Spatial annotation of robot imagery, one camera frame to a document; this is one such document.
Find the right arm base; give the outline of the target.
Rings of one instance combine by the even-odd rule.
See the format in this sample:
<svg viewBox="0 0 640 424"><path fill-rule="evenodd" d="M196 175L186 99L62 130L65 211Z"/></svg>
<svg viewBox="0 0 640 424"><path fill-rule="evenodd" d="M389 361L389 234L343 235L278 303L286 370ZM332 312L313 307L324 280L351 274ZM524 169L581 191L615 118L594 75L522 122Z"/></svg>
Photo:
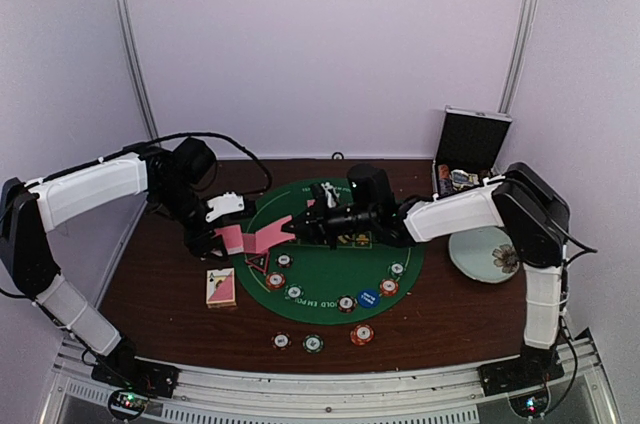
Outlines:
<svg viewBox="0 0 640 424"><path fill-rule="evenodd" d="M549 380L565 375L561 364L541 364L523 357L484 364L478 374L485 396L512 393L522 389L542 386Z"/></svg>

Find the black red all-in triangle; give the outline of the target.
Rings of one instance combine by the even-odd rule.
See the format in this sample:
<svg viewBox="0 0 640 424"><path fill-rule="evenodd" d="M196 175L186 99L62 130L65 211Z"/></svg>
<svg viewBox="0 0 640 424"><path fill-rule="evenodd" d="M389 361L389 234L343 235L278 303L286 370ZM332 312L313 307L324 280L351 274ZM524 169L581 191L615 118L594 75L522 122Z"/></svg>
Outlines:
<svg viewBox="0 0 640 424"><path fill-rule="evenodd" d="M254 270L262 275L269 272L270 255L268 252L261 254L246 254L245 263L249 269Z"/></svg>

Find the blue small blind button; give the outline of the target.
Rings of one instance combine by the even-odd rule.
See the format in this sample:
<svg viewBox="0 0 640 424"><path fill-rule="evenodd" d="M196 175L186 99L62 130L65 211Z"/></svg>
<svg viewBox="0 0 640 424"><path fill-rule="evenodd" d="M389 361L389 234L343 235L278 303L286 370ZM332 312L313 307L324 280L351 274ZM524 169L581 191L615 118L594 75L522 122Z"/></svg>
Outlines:
<svg viewBox="0 0 640 424"><path fill-rule="evenodd" d="M357 294L358 305L364 309L373 309L380 304L380 294L374 289L363 289Z"/></svg>

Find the red chip pile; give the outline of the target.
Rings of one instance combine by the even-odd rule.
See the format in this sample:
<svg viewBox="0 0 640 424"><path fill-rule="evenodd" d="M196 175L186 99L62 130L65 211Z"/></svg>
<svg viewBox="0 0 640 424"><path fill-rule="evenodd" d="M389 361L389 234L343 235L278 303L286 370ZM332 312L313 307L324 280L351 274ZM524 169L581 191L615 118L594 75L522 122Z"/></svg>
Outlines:
<svg viewBox="0 0 640 424"><path fill-rule="evenodd" d="M269 273L265 278L265 285L269 290L278 290L285 286L286 276L280 272Z"/></svg>

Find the orange-red poker chip stack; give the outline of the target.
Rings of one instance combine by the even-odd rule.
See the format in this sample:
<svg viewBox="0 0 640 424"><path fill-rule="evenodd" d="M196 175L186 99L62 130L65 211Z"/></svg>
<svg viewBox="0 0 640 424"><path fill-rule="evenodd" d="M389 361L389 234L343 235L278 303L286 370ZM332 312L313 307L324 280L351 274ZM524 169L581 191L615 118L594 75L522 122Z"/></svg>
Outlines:
<svg viewBox="0 0 640 424"><path fill-rule="evenodd" d="M350 340L356 346L364 346L374 339L373 328L368 324L358 324L350 331Z"/></svg>

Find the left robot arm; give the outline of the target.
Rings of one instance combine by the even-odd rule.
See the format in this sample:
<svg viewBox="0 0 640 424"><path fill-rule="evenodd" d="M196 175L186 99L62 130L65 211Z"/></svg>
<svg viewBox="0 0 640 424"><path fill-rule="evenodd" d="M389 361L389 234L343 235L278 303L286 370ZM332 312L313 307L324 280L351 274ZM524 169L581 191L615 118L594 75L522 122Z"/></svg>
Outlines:
<svg viewBox="0 0 640 424"><path fill-rule="evenodd" d="M128 339L95 307L105 283L116 234L148 200L183 229L198 259L230 251L216 232L254 211L247 195L225 191L204 197L195 186L216 165L205 134L181 135L175 149L159 140L138 142L45 177L6 180L1 186L1 262L16 288L63 331L83 344L123 388L137 386L144 368Z"/></svg>

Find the red five poker chip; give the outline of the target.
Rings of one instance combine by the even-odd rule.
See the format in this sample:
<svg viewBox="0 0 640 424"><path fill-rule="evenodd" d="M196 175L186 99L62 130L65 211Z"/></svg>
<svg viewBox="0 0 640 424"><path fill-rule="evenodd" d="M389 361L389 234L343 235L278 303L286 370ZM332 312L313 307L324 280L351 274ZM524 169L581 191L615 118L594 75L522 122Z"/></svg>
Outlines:
<svg viewBox="0 0 640 424"><path fill-rule="evenodd" d="M384 297L395 296L399 291L399 283L395 279L383 279L379 286L380 294Z"/></svg>

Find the green chip seat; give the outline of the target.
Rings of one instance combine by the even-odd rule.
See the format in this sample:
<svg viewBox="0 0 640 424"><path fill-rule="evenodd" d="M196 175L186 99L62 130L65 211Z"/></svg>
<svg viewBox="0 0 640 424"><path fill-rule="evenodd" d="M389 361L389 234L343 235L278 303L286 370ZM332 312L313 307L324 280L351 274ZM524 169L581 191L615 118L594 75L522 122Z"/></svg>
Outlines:
<svg viewBox="0 0 640 424"><path fill-rule="evenodd" d="M405 272L405 266L402 263L394 262L389 266L389 273L394 277L402 276Z"/></svg>

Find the single red-backed card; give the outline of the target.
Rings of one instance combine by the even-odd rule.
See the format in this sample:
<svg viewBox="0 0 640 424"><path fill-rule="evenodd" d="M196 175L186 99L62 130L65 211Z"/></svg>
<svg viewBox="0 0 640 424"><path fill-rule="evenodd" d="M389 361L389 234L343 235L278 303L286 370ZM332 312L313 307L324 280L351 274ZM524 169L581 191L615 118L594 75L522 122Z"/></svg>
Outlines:
<svg viewBox="0 0 640 424"><path fill-rule="evenodd" d="M246 254L259 254L258 238L256 234L242 234L243 252Z"/></svg>

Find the card deck box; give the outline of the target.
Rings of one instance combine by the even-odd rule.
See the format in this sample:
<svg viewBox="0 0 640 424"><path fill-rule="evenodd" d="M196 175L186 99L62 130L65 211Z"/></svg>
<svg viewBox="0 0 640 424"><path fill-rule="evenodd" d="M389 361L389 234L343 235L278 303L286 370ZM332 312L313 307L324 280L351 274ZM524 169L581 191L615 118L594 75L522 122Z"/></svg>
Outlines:
<svg viewBox="0 0 640 424"><path fill-rule="evenodd" d="M205 303L209 309L237 306L235 277L233 268L207 271Z"/></svg>

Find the green poker chip stack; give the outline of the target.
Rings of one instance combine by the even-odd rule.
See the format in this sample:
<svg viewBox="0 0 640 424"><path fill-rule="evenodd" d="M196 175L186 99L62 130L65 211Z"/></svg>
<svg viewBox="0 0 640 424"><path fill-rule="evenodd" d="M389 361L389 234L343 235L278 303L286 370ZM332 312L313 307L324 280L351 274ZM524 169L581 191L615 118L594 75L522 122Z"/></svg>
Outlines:
<svg viewBox="0 0 640 424"><path fill-rule="evenodd" d="M319 353L324 348L324 340L317 334L309 334L302 340L302 347L308 353Z"/></svg>

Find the red-backed card deck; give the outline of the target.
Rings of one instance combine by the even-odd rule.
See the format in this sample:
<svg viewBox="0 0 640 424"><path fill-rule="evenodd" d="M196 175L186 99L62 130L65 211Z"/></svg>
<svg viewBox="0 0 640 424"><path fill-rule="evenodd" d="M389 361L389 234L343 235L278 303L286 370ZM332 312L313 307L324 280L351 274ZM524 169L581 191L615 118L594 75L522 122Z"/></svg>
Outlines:
<svg viewBox="0 0 640 424"><path fill-rule="evenodd" d="M243 230L240 224L218 228L216 235L222 238L228 255L235 255L244 251Z"/></svg>

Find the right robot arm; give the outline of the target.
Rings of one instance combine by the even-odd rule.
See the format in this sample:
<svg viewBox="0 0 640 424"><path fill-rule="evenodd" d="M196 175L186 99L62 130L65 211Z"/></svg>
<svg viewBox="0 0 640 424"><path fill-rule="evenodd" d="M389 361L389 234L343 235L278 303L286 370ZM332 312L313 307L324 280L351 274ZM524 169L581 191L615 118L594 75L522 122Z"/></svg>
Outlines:
<svg viewBox="0 0 640 424"><path fill-rule="evenodd" d="M565 307L570 211L536 172L517 162L467 190L402 202L381 168L357 164L347 182L351 200L346 204L330 185L311 184L312 204L283 224L283 232L330 248L343 235L370 232L387 246L405 248L447 235L474 241L480 232L493 231L526 276L523 356L513 363L513 377L530 386L550 370Z"/></svg>

